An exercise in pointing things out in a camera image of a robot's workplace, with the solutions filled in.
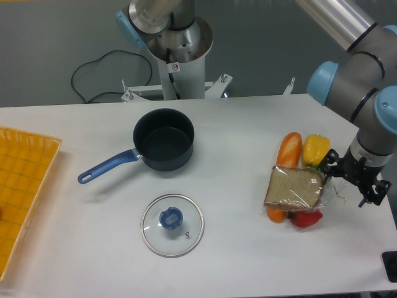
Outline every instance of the light blue joint cap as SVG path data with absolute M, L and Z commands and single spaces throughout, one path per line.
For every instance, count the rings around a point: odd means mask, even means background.
M 125 14 L 122 11 L 119 11 L 116 13 L 116 21 L 117 25 L 120 28 L 122 34 L 124 37 L 136 48 L 142 48 L 146 44 L 142 40 L 142 38 L 139 36 L 138 32 L 134 29 L 134 27 L 131 25 L 130 21 L 128 18 L 125 16 Z
M 338 64 L 332 61 L 324 62 L 317 68 L 309 80 L 308 94 L 322 106 L 325 105 L 327 101 L 337 67 Z
M 397 135 L 397 86 L 387 87 L 378 93 L 375 114 L 384 128 Z
M 393 31 L 397 35 L 397 26 L 396 25 L 387 25 L 387 26 L 384 26 L 384 28 Z

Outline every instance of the saucepan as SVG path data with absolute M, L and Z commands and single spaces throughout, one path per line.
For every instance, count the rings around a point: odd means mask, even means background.
M 193 124 L 185 114 L 174 109 L 153 110 L 135 125 L 134 149 L 121 152 L 80 174 L 78 181 L 88 183 L 118 165 L 140 158 L 157 171 L 173 171 L 192 156 L 193 139 Z

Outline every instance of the blue lid knob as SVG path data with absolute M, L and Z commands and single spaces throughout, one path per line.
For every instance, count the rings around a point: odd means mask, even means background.
M 337 67 L 338 64 L 332 61 L 324 62 L 317 68 L 309 80 L 308 94 L 322 106 L 325 105 L 327 101 Z
M 397 86 L 387 87 L 378 93 L 375 114 L 384 128 L 397 135 Z
M 179 227 L 183 220 L 182 212 L 176 207 L 170 207 L 160 213 L 160 223 L 167 230 L 174 230 Z

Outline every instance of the yellow bell pepper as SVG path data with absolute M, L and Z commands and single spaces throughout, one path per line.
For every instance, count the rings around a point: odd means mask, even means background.
M 302 165 L 317 167 L 329 151 L 328 138 L 320 135 L 309 135 L 303 146 Z

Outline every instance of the white table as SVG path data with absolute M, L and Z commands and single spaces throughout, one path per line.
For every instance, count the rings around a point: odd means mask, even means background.
M 194 153 L 159 173 L 142 161 L 80 185 L 78 174 L 133 148 L 145 113 L 172 107 L 195 127 Z M 357 129 L 307 95 L 0 109 L 0 125 L 63 139 L 41 202 L 0 296 L 255 297 L 396 289 L 381 253 L 397 250 L 388 200 L 357 204 L 342 192 L 316 225 L 272 223 L 262 203 L 283 137 L 330 138 L 343 155 Z M 146 206 L 167 193 L 193 199 L 205 216 L 202 241 L 175 259 L 140 235 Z

